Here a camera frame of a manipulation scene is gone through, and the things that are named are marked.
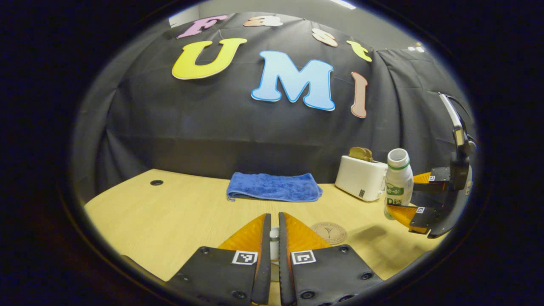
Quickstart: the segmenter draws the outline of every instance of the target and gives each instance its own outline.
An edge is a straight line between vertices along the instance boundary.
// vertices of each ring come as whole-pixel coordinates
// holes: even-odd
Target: letter u
[[[172,67],[172,75],[179,79],[205,78],[225,70],[234,58],[238,46],[248,40],[243,38],[227,38],[219,43],[223,45],[216,59],[206,65],[195,65],[196,58],[202,50],[211,45],[209,40],[199,41],[183,47],[183,52]]]

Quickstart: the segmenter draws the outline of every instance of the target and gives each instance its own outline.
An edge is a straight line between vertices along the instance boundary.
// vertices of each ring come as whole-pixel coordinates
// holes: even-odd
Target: table surface
[[[162,180],[159,186],[150,184]],[[334,184],[319,184],[315,202],[289,203],[239,198],[229,201],[229,180],[152,169],[99,194],[85,205],[96,229],[120,254],[169,280],[201,246],[217,247],[249,221],[286,212],[309,227],[337,223],[349,244],[382,279],[435,248],[445,237],[428,239],[384,217],[383,200],[364,202]],[[269,305],[280,305],[279,284],[272,282]]]

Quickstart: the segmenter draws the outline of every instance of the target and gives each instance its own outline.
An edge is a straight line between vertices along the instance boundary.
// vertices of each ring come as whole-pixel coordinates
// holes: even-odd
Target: plastic bottle
[[[386,218],[394,220],[387,211],[387,204],[408,206],[412,199],[413,173],[406,150],[394,149],[387,155],[385,189],[384,215]]]

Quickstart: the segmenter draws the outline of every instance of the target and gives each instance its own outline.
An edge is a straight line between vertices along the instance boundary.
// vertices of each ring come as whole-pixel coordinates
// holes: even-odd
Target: round coaster
[[[340,244],[348,237],[343,227],[332,222],[316,223],[312,225],[312,230],[332,245]]]

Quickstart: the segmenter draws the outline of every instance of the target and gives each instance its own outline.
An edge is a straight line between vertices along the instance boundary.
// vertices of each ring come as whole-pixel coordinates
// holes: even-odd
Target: bottle label
[[[401,205],[403,203],[404,188],[387,183],[387,203]]]

